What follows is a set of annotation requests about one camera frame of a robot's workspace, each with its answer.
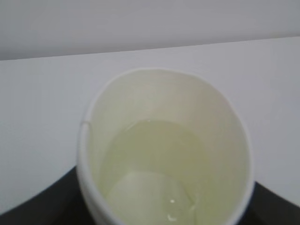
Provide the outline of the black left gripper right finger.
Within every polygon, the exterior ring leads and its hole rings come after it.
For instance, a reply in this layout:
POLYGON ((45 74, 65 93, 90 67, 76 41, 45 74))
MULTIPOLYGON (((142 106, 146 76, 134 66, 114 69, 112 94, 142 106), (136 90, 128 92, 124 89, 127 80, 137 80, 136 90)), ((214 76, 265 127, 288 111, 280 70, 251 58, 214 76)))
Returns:
POLYGON ((239 225, 298 225, 300 208, 258 182, 239 225))

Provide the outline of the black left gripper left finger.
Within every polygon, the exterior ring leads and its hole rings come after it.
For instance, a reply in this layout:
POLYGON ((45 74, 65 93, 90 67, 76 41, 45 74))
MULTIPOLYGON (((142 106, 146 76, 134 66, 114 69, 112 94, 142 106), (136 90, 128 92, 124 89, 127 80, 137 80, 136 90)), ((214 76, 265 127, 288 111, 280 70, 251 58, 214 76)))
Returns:
POLYGON ((2 225, 94 225, 74 167, 50 187, 1 214, 2 225))

